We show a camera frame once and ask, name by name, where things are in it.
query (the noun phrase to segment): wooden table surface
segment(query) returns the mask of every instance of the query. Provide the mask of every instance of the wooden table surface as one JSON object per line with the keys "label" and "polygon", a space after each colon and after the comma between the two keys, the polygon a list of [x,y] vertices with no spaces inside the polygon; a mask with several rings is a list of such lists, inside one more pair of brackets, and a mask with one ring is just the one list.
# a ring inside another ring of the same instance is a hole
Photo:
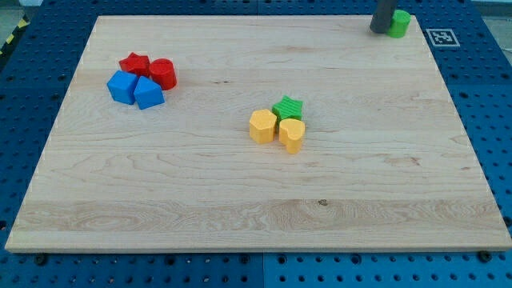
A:
{"label": "wooden table surface", "polygon": [[[99,17],[11,231],[12,252],[505,250],[509,233],[413,17]],[[106,88],[171,58],[147,110]],[[290,155],[254,110],[304,101]]]}

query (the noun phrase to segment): green cylinder block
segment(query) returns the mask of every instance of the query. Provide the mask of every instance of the green cylinder block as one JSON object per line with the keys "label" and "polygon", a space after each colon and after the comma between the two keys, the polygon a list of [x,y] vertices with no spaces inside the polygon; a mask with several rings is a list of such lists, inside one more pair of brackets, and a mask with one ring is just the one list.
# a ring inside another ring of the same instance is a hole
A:
{"label": "green cylinder block", "polygon": [[392,38],[402,38],[406,35],[409,27],[410,14],[404,10],[395,10],[391,19],[391,27],[387,31],[388,36]]}

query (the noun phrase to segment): black pole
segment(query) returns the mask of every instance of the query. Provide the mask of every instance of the black pole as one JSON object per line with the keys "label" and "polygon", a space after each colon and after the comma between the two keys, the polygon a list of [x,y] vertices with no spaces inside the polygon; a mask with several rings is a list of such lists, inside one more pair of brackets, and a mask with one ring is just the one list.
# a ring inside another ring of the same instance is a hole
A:
{"label": "black pole", "polygon": [[398,0],[378,0],[377,9],[371,19],[370,29],[378,34],[388,31]]}

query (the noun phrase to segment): blue block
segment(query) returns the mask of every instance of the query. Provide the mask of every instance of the blue block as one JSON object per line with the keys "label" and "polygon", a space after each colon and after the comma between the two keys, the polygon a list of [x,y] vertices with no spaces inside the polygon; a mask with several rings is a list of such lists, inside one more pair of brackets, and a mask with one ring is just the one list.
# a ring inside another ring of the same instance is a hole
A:
{"label": "blue block", "polygon": [[137,75],[124,71],[117,71],[106,84],[115,101],[130,105],[135,103],[136,85]]}
{"label": "blue block", "polygon": [[141,110],[164,103],[162,88],[159,84],[141,76],[134,92],[138,108]]}

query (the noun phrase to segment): yellow black caution tape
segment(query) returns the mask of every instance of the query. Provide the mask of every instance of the yellow black caution tape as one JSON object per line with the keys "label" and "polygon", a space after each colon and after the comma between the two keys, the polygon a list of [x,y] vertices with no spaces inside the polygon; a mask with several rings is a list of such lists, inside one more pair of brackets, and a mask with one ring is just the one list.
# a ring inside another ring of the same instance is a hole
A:
{"label": "yellow black caution tape", "polygon": [[7,61],[9,61],[10,56],[14,52],[14,49],[18,45],[19,40],[22,38],[29,24],[29,19],[26,16],[23,16],[23,19],[20,20],[14,28],[13,33],[7,37],[6,42],[0,49],[0,72],[2,72],[3,67],[6,66]]}

